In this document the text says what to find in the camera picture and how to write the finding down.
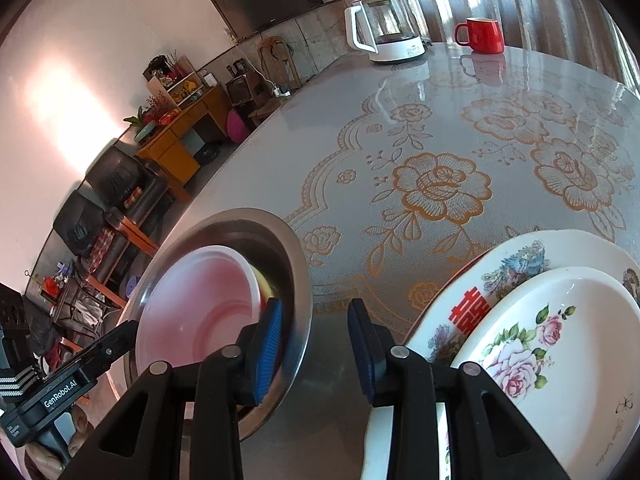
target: glass kettle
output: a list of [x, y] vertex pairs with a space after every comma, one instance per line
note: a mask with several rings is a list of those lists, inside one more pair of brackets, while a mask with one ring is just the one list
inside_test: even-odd
[[369, 52], [372, 61], [397, 63], [424, 54], [418, 24], [406, 0], [355, 0], [353, 7], [344, 10], [344, 21], [349, 46]]

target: pink rose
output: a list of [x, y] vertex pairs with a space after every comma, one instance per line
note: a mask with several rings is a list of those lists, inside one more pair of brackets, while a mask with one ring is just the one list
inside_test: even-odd
[[482, 367], [514, 404], [525, 398], [536, 383], [536, 356], [519, 339], [496, 346]]
[[562, 322], [560, 321], [560, 316], [557, 314], [554, 316], [550, 316], [547, 320], [540, 326], [540, 337], [538, 340], [543, 345], [553, 346], [560, 339], [560, 329], [562, 328]]

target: white plate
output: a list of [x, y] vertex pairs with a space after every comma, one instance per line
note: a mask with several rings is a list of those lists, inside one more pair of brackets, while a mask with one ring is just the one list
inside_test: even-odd
[[[451, 283], [421, 315], [405, 344], [429, 361], [450, 364], [467, 337], [449, 320], [457, 306], [464, 306], [465, 293], [472, 294], [475, 288], [482, 296], [477, 301], [485, 301], [491, 309], [516, 286], [540, 272], [571, 266], [605, 272], [623, 283], [638, 302], [640, 268], [625, 251], [584, 231], [536, 231], [493, 248]], [[477, 316], [476, 324], [481, 319]], [[392, 417], [392, 408], [371, 412], [362, 480], [386, 478]]]
[[[565, 267], [507, 295], [452, 366], [480, 364], [572, 479], [602, 480], [640, 422], [639, 335], [640, 310], [624, 286], [599, 270]], [[438, 429], [444, 437], [444, 416]]]

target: curtain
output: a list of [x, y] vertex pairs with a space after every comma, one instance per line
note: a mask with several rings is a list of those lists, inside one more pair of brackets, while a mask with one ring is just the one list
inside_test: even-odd
[[575, 61], [639, 95], [640, 71], [625, 38], [598, 0], [408, 0], [420, 33], [452, 41], [456, 23], [493, 18], [505, 43]]

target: metal screw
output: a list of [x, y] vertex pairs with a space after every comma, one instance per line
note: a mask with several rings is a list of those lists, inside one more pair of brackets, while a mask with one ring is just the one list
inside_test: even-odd
[[462, 370], [467, 375], [476, 376], [480, 374], [480, 365], [478, 363], [464, 363], [462, 365]]
[[222, 349], [222, 355], [224, 357], [238, 357], [241, 353], [241, 349], [236, 345], [227, 345]]
[[396, 345], [391, 349], [391, 355], [398, 359], [409, 357], [409, 349], [406, 346]]
[[164, 361], [155, 361], [151, 363], [149, 371], [152, 375], [162, 375], [169, 369], [169, 365]]

